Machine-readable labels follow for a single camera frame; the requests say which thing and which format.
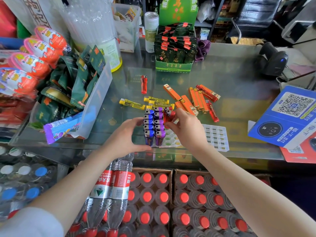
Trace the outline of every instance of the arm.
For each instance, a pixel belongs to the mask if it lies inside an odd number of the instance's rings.
[[[166,123],[220,187],[259,237],[316,236],[316,222],[289,199],[243,170],[208,144],[196,116],[176,110]]]
[[[62,224],[66,234],[97,179],[108,165],[114,159],[129,153],[151,149],[148,145],[132,143],[134,127],[142,122],[142,117],[123,122],[102,147],[89,155],[64,179],[35,199],[29,207],[41,208],[53,214]]]

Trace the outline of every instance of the red lighter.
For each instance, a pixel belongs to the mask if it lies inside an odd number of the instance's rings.
[[[213,121],[214,122],[219,122],[219,118],[217,117],[211,102],[209,100],[205,100],[205,102],[206,102],[206,105],[207,105],[207,107],[208,107],[208,109],[210,111],[210,115],[211,115]]]
[[[147,94],[147,76],[146,75],[142,75],[141,83],[142,83],[142,94]]]

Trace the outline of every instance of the blue bottle cap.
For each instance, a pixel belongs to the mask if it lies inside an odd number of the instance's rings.
[[[46,175],[46,173],[47,173],[46,167],[40,167],[35,171],[36,176],[43,176],[43,175]]]
[[[28,199],[34,199],[36,198],[39,194],[40,194],[40,189],[37,187],[33,187],[30,188],[27,192],[26,192],[26,198]]]
[[[2,192],[1,199],[10,200],[15,196],[16,192],[17,192],[16,188],[6,189]]]

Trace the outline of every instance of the white sleeve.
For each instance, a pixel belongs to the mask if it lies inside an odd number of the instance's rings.
[[[64,230],[54,215],[40,208],[26,207],[0,227],[3,237],[63,237]]]

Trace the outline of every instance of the hand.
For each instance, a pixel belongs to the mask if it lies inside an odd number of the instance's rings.
[[[178,136],[184,147],[191,153],[200,148],[209,147],[204,128],[196,116],[182,109],[176,109],[176,118],[179,118],[177,124],[167,122],[165,126],[170,128]]]
[[[143,117],[137,117],[124,121],[103,144],[101,149],[106,149],[107,152],[111,151],[113,159],[133,152],[151,150],[151,147],[148,145],[135,145],[132,143],[133,130],[135,126],[140,126],[143,120]]]

